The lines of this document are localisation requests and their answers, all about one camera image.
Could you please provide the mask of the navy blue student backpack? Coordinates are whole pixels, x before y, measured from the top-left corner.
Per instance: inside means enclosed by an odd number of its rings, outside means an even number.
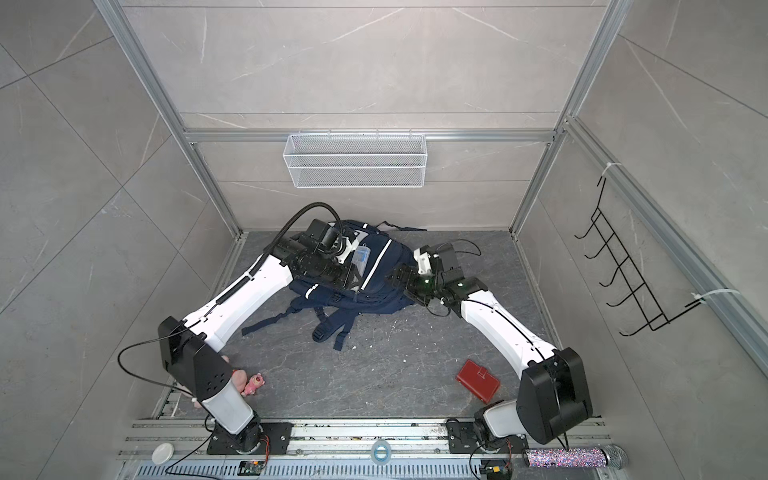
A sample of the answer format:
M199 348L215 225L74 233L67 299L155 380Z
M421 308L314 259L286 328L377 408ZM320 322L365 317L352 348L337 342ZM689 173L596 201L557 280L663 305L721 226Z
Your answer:
M313 340L333 339L340 351L359 315L389 315L414 303L391 280L397 268L417 266L413 250L376 225L344 220L336 228L314 220L306 231L279 240L272 254L289 267L295 297L285 312L242 328L244 336L312 309L318 318Z

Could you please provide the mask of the red wallet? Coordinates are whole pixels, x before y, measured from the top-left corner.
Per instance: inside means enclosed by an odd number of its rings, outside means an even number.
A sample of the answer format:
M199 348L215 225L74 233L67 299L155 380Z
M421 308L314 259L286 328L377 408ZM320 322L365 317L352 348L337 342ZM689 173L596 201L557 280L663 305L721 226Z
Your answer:
M484 404L489 404L500 388L501 382L487 368L467 359L456 374L459 384Z

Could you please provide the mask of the clear plastic eraser box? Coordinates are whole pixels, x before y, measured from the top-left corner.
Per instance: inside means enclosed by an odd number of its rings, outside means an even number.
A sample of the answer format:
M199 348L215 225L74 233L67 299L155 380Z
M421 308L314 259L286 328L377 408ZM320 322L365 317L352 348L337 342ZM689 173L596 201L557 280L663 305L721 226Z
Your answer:
M352 265L355 267L358 275L363 277L368 260L370 258L370 248L365 245L358 245L352 257Z

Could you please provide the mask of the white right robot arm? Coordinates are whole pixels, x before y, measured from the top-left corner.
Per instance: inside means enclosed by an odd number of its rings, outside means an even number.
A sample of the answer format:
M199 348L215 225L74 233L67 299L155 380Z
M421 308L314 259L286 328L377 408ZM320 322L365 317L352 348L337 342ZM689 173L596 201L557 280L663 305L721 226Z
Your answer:
M475 414L478 437L490 444L525 434L539 444L560 439L593 416L583 360L558 349L518 321L479 279L467 277L452 245L424 246L388 279L415 303L437 301L480 331L518 376L517 397Z

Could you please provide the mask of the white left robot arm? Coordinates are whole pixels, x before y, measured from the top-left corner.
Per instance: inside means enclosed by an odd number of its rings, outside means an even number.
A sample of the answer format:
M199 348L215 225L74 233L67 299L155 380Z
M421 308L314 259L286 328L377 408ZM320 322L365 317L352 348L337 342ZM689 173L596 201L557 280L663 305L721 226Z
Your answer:
M233 284L184 319L169 317L158 327L163 369L232 436L258 424L239 393L230 364L220 355L229 339L269 298L291 281L308 277L345 288L359 276L353 254L365 237L349 221L314 220L288 237L280 232L255 263Z

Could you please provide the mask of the pink plush doll red dress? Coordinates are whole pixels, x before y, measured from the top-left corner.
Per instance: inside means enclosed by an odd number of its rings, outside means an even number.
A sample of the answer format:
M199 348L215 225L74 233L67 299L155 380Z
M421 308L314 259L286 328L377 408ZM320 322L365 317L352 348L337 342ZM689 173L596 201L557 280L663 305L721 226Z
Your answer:
M243 369L232 369L232 381L243 397L255 395L266 383L261 373L249 376Z

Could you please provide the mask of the clear tape roll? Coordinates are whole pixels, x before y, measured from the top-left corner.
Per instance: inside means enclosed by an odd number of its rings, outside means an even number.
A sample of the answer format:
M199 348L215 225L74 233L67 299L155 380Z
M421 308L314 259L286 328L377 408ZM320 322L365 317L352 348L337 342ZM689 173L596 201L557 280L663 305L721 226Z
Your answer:
M371 447L371 460L374 464L386 465L392 458L392 446L384 439L377 439Z

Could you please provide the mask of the glittery purple tube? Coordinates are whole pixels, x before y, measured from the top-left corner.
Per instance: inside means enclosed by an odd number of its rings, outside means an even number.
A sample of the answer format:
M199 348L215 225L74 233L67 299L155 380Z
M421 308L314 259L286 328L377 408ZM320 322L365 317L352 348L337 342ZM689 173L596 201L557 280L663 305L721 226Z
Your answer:
M613 468L621 470L629 463L626 452L617 445L528 449L523 454L531 468Z

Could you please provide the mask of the white round cap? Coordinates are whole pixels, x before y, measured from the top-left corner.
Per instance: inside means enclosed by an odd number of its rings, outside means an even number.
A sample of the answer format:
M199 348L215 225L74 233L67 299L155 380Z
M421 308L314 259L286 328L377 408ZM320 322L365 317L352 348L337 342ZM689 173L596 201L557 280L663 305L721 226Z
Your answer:
M175 448L169 442L159 444L151 455L154 465L161 466L167 464L174 456Z

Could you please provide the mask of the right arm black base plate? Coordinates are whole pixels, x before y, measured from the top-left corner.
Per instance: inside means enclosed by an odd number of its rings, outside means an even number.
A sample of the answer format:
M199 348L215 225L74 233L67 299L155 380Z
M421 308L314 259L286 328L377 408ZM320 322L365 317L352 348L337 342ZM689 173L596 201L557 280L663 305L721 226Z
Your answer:
M449 418L445 421L449 451L452 454L512 453L522 454L528 448L524 434L513 434L504 438L494 436L481 425L479 420L463 421Z

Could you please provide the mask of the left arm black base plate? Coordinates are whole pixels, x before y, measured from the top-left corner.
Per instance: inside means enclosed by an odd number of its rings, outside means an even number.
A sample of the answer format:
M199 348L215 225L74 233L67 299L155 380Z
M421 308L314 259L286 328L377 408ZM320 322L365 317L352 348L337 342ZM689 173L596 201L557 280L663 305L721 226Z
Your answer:
M293 424L289 422L251 422L239 434L231 434L216 424L206 447L208 455L286 454Z

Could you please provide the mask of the aluminium rail frame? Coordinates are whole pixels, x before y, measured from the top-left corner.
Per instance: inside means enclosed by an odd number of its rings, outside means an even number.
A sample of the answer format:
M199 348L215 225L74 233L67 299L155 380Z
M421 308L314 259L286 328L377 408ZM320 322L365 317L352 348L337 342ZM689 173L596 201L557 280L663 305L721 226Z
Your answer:
M293 424L286 454L208 455L213 427L202 420L139 420L128 430L117 454L118 479L624 479L625 468L531 468L528 449L616 445L601 419L567 433L567 445L542 445L529 438L522 454L452 454L445 421L449 418L267 419ZM392 446L383 466L371 460L377 439ZM151 455L161 443L175 448L165 465Z

